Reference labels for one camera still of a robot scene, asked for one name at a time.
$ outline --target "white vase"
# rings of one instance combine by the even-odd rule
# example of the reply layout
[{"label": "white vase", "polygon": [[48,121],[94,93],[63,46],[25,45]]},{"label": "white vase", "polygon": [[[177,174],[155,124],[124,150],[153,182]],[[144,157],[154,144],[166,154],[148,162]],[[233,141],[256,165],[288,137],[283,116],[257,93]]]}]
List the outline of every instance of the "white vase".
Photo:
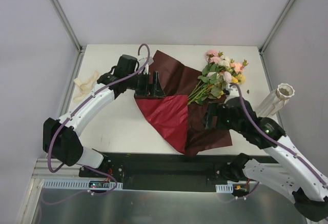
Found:
[{"label": "white vase", "polygon": [[278,88],[273,90],[257,107],[255,110],[256,115],[260,117],[266,117],[276,114],[284,107],[289,99],[295,95],[295,90],[292,86],[281,83]]}]

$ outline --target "wrapping paper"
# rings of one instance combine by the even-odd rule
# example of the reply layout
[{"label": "wrapping paper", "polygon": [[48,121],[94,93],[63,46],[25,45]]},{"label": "wrapping paper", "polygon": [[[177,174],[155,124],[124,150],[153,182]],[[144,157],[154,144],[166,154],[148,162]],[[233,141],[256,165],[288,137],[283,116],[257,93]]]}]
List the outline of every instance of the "wrapping paper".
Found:
[{"label": "wrapping paper", "polygon": [[[201,72],[160,51],[156,51],[153,60],[149,71],[159,72],[160,85],[166,97],[135,97],[145,119],[171,146],[185,155],[193,156],[199,151],[231,146],[229,131],[206,130],[201,123],[207,104],[187,105],[188,95],[197,85]],[[225,96],[215,101],[222,103],[224,100]]]}]

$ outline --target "yellow flower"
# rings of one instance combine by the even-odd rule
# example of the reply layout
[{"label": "yellow flower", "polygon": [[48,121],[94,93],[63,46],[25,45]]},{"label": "yellow flower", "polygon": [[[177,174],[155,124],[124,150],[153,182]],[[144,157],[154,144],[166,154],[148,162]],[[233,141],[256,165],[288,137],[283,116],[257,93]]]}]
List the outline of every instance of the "yellow flower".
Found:
[{"label": "yellow flower", "polygon": [[243,76],[242,74],[238,74],[237,76],[236,76],[236,79],[238,80],[238,84],[243,84],[244,82],[245,82],[245,80],[246,80],[246,77],[245,76]]},{"label": "yellow flower", "polygon": [[232,81],[231,81],[232,83],[238,83],[238,79],[236,78],[236,77],[233,77],[232,76]]}]

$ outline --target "metal frame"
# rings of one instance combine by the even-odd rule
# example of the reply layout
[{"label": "metal frame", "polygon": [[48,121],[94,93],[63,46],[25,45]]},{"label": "metal frame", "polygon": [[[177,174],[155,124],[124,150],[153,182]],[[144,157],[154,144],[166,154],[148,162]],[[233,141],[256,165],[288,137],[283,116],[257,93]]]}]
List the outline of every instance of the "metal frame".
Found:
[{"label": "metal frame", "polygon": [[[268,70],[265,66],[265,61],[263,59],[263,53],[266,50],[266,48],[268,47],[268,45],[271,42],[271,39],[273,38],[274,34],[277,32],[278,28],[280,27],[282,21],[284,20],[284,18],[286,17],[286,15],[288,14],[288,12],[290,11],[292,5],[294,4],[296,0],[288,0],[288,2],[286,3],[285,7],[283,8],[282,12],[280,13],[280,15],[278,16],[274,26],[272,27],[269,35],[267,36],[267,38],[265,39],[263,46],[260,48],[259,53],[261,56],[261,60],[262,60],[262,64],[263,64],[263,68],[264,68],[264,72],[266,75],[266,79],[268,81],[269,84],[269,88],[270,90],[272,90],[272,83],[270,80],[270,76],[268,73]],[[60,106],[60,110],[59,110],[59,115],[62,115],[64,113],[67,112],[68,107],[69,107],[69,103],[70,103],[70,99],[73,95],[73,90],[74,90],[74,83],[73,80],[78,76],[79,73],[79,69],[81,67],[81,63],[83,60],[83,55],[84,55],[84,51],[86,49],[86,47],[82,47],[79,40],[77,39],[64,11],[63,8],[61,7],[60,3],[58,0],[50,0],[51,4],[54,7],[54,10],[56,11],[60,21],[62,22],[66,32],[68,33],[73,45],[76,47],[77,52],[78,52],[78,56],[77,59],[75,60],[75,65],[72,71],[72,74],[70,76],[70,80],[68,83],[68,86],[66,88],[65,91],[65,98]],[[278,117],[278,121],[280,123],[280,125],[282,126],[281,123],[281,118],[280,115],[277,115]],[[59,166],[60,162],[56,159],[52,159],[52,163],[55,167]],[[279,170],[279,172],[281,173],[286,173],[285,169],[277,164],[268,164],[267,166],[269,167],[275,167],[277,170]],[[39,199],[39,195],[44,183],[44,179],[47,178],[53,178],[53,179],[78,179],[78,174],[79,174],[79,166],[72,166],[72,167],[67,167],[67,166],[63,166],[62,169],[60,171],[58,171],[55,174],[52,174],[49,172],[48,170],[48,166],[47,166],[47,160],[44,158],[40,158],[37,160],[36,165],[35,165],[35,169],[33,171],[32,177],[31,177],[31,181],[29,183],[29,187],[28,187],[28,191],[26,193],[26,197],[25,200],[23,202],[23,206],[22,209],[20,211],[19,217],[18,217],[18,223],[22,223],[22,224],[28,224],[32,222],[34,213],[36,211],[36,207],[37,207],[37,202]],[[312,221],[307,220],[307,222],[309,224],[314,223]]]}]

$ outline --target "white table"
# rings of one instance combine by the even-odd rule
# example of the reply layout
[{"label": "white table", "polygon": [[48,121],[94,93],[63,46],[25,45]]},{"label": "white table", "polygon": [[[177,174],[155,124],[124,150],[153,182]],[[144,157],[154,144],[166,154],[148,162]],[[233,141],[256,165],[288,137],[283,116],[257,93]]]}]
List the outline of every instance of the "white table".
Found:
[{"label": "white table", "polygon": [[[137,56],[139,45],[87,45],[78,78],[86,81],[97,70],[108,72],[117,64],[122,54]],[[224,52],[237,62],[246,59],[249,65],[244,74],[246,82],[241,85],[243,95],[255,109],[269,94],[257,47],[244,46],[179,46],[149,45],[151,55],[156,50],[179,60],[183,64],[202,70],[206,64],[204,54],[209,49]],[[79,92],[74,89],[73,97]],[[84,129],[80,140],[84,146],[103,152],[180,154],[169,145],[145,120],[133,98],[133,91],[121,94],[114,102],[103,108]],[[71,101],[70,109],[76,103]],[[233,145],[199,152],[198,155],[266,155],[262,150],[247,142],[241,135],[230,131]]]}]

